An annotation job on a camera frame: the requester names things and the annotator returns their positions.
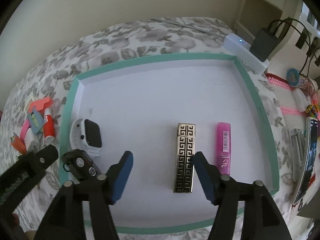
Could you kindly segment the white smartwatch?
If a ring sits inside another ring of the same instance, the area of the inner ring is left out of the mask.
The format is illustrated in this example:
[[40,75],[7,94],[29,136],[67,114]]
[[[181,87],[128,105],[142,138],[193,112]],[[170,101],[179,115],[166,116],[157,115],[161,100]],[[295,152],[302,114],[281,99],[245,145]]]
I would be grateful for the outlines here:
[[98,157],[102,149],[100,127],[89,119],[76,119],[72,122],[69,134],[72,150],[83,150],[90,157]]

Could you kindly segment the black power adapter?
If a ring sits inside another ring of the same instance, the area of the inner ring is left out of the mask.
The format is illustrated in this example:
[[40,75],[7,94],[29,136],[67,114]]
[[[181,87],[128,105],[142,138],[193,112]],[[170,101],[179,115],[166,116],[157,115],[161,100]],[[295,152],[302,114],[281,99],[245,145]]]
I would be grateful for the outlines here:
[[249,51],[261,62],[264,62],[278,43],[278,38],[267,28],[263,28],[258,31]]

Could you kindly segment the colourful small toys pile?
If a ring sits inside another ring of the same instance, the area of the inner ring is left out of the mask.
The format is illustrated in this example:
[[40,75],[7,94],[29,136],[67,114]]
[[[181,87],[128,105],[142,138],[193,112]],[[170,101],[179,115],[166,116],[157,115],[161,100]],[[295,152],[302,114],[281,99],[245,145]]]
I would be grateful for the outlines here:
[[305,109],[306,116],[317,119],[319,137],[319,90],[316,90],[312,96],[306,96],[306,101],[308,103]]

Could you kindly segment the magenta lighter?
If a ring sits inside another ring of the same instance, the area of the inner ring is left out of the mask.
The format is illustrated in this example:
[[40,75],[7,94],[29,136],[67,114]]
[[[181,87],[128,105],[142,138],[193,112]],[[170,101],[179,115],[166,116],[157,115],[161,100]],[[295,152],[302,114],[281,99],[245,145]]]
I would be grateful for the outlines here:
[[230,175],[231,125],[226,122],[216,126],[216,166],[221,174]]

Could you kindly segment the black toy car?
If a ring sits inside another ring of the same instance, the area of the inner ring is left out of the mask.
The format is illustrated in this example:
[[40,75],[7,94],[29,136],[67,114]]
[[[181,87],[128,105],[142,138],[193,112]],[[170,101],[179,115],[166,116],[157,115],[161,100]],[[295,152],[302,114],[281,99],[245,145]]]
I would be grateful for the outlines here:
[[79,182],[91,180],[101,174],[97,165],[84,150],[71,150],[65,153],[61,160],[63,169],[71,172]]

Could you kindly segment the teal shallow cardboard tray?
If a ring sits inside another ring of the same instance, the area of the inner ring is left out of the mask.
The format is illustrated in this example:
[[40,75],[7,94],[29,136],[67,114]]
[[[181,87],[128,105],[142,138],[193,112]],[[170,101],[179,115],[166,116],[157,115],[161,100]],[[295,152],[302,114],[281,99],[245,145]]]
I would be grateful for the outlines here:
[[70,150],[76,119],[100,127],[101,171],[133,153],[121,199],[111,206],[119,233],[165,234],[210,226],[217,208],[199,179],[191,193],[175,193],[177,127],[196,126],[195,149],[215,163],[216,126],[231,125],[231,176],[261,180],[275,194],[279,168],[274,135],[263,106],[264,78],[234,56],[166,54],[119,61],[77,75],[60,126],[60,152]]

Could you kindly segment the pink plastic band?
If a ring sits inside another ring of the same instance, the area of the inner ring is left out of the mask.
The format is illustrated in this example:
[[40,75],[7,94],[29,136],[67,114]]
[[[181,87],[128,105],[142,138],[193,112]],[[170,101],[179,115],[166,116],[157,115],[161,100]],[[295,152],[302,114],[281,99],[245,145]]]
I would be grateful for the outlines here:
[[23,126],[22,126],[22,128],[21,128],[21,132],[20,132],[20,139],[21,139],[22,141],[24,141],[25,136],[26,136],[27,131],[28,131],[29,128],[30,128],[30,122],[29,122],[28,119],[26,119],[26,120],[24,121],[24,123],[23,123]]

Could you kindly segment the white rectangular clip part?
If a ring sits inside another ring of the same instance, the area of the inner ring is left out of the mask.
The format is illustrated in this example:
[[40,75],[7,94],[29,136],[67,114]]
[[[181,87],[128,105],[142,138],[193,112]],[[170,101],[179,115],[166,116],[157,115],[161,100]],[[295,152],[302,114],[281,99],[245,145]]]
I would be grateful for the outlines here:
[[24,108],[25,111],[28,111],[28,110],[29,110],[29,107],[30,107],[31,103],[32,103],[32,101],[29,101],[29,102],[25,105],[25,108]]

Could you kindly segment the white power strip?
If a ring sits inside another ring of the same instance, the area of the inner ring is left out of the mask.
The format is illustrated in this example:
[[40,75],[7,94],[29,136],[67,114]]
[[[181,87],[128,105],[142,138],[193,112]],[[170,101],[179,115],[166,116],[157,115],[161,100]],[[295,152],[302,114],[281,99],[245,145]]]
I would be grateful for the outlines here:
[[225,50],[237,56],[245,65],[251,68],[251,70],[258,75],[262,75],[269,65],[268,60],[260,61],[256,56],[254,56],[249,51],[251,45],[235,33],[226,35],[222,46]]

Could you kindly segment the grey phone stand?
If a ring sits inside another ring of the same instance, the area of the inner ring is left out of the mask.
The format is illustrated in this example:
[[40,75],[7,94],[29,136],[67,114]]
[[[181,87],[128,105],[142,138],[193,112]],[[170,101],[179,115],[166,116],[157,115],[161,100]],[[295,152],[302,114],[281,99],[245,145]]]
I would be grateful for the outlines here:
[[302,173],[305,155],[305,137],[301,129],[289,130],[292,150],[293,181],[298,183]]

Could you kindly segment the glitter candy tube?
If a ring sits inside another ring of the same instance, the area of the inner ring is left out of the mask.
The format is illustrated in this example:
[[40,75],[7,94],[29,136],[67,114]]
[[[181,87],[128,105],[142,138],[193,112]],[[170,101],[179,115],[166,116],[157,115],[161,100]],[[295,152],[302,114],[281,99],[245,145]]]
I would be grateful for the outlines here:
[[286,72],[287,83],[293,88],[299,88],[304,93],[314,94],[317,91],[317,84],[315,81],[307,76],[299,73],[295,68],[290,68]]

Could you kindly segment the grey floral blanket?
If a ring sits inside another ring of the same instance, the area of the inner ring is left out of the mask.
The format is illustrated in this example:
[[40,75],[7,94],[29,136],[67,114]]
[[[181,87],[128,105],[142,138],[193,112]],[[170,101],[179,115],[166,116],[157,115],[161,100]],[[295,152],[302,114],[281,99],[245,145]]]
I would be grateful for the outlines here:
[[[188,52],[222,52],[223,38],[231,29],[221,20],[205,17],[175,17],[117,24],[80,38],[49,55],[16,83],[5,101],[1,118],[1,173],[18,159],[10,145],[14,132],[20,133],[31,98],[53,99],[56,134],[62,122],[66,96],[73,78],[83,72],[117,61],[137,57]],[[271,124],[277,150],[280,189],[274,196],[284,219],[289,221],[293,195],[292,159],[286,120],[280,111],[279,97],[265,76],[254,82]],[[27,235],[34,235],[59,188],[58,162],[14,211]],[[120,239],[207,239],[210,227],[168,235],[120,234]]]

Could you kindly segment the blue toy gun green slider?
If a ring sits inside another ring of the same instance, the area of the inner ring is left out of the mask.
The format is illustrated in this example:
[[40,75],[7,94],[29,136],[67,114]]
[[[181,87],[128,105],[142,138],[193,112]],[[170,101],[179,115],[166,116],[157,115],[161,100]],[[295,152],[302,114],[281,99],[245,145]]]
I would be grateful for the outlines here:
[[27,114],[27,119],[29,120],[31,130],[34,134],[37,134],[43,128],[43,117],[40,112],[34,110]]

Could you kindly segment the coral toy gun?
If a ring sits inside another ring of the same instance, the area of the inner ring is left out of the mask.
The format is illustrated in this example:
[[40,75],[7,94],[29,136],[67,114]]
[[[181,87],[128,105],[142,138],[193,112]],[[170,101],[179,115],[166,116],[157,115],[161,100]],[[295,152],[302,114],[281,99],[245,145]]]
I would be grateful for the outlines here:
[[47,108],[50,108],[53,104],[53,100],[50,97],[45,97],[36,101],[33,101],[29,107],[28,113],[31,113],[34,109],[41,114],[44,113],[44,111]]

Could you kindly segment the smartphone on stand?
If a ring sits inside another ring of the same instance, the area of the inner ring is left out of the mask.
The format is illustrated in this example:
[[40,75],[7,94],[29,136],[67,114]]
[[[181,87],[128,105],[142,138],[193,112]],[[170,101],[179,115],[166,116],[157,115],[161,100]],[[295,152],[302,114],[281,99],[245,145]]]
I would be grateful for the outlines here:
[[315,118],[307,117],[305,125],[305,155],[303,173],[296,185],[293,194],[293,204],[299,202],[307,192],[309,182],[313,173],[313,167],[317,155],[318,121]]

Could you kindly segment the white charger block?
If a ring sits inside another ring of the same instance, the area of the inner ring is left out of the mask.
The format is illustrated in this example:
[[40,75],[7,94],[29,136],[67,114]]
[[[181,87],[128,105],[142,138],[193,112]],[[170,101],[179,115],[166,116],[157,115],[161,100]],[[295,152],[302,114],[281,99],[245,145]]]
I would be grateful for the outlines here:
[[27,149],[27,152],[37,152],[40,147],[39,137],[33,133],[31,128],[28,128],[25,137],[24,143]]

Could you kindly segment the pink white crochet mat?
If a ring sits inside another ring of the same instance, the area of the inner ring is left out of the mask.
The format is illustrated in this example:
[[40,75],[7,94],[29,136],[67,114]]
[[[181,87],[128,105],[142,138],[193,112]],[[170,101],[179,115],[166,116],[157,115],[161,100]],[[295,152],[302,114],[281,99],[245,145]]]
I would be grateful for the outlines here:
[[274,74],[267,79],[275,91],[284,116],[292,159],[292,209],[306,209],[319,189],[319,108],[316,94],[312,97]]

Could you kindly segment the white small case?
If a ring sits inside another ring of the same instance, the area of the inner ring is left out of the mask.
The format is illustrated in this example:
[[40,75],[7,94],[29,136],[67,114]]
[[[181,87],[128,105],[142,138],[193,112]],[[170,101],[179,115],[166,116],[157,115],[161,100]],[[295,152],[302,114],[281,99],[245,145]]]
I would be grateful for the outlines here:
[[310,103],[304,93],[299,88],[294,89],[292,93],[293,97],[295,98],[298,111],[300,113],[305,112]]

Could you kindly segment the red glue bottle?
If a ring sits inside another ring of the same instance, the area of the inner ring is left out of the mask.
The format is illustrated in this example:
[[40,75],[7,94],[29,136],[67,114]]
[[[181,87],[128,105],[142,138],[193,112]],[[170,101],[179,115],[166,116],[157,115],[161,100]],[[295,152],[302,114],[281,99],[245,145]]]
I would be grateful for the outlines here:
[[43,134],[45,142],[50,144],[55,140],[54,120],[50,108],[44,110]]

